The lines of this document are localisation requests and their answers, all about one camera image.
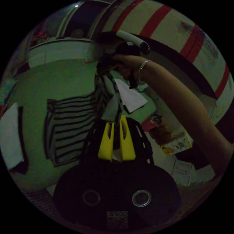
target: black machine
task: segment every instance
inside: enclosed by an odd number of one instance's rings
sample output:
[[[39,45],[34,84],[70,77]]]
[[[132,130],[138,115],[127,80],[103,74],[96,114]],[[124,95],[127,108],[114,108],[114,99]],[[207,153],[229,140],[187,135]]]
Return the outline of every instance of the black machine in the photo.
[[[106,122],[94,123],[85,157],[62,175],[54,191],[55,207],[67,221],[102,231],[133,231],[168,221],[180,206],[176,183],[153,164],[150,142],[139,123],[127,118],[127,124],[136,157],[110,162],[98,157]]]

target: bangle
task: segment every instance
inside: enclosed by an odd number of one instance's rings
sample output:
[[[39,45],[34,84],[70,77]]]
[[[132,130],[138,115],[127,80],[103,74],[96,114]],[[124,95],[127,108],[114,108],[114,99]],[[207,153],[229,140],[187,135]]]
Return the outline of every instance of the bangle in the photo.
[[[143,67],[145,66],[145,64],[146,64],[147,62],[149,62],[149,61],[151,61],[151,60],[145,61],[145,62],[141,65],[141,67],[139,68],[139,70],[138,70],[138,80],[139,80],[140,82],[143,82],[142,80],[140,80],[140,72],[141,72],[141,70],[143,70]]]

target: circular hole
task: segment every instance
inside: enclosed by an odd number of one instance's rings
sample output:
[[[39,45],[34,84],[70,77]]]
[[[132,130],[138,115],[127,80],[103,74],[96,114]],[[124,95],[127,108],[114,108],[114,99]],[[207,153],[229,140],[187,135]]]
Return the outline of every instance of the circular hole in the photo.
[[[146,190],[139,190],[132,196],[132,203],[137,207],[147,206],[151,202],[151,194]]]
[[[100,202],[101,198],[97,191],[89,189],[83,193],[83,201],[87,205],[95,206]]]

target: hand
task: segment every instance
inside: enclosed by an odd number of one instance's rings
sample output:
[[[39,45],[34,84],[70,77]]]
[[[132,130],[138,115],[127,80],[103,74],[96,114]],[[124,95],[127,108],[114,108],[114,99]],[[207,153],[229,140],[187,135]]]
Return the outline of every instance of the hand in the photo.
[[[123,64],[118,64],[117,68],[120,74],[125,80],[128,80],[131,74],[131,70],[134,70],[134,78],[138,81],[138,71],[141,65],[146,61],[145,58],[133,55],[114,55],[113,60],[122,62]],[[140,79],[144,81],[145,71],[141,71]]]

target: black and white striped fabric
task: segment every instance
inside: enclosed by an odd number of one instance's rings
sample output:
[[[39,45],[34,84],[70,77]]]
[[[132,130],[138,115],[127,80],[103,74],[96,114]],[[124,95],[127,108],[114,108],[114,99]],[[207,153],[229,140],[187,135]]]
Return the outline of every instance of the black and white striped fabric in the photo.
[[[94,92],[63,100],[47,100],[44,147],[54,166],[79,159],[95,119],[119,124],[122,100],[112,75],[95,76]]]

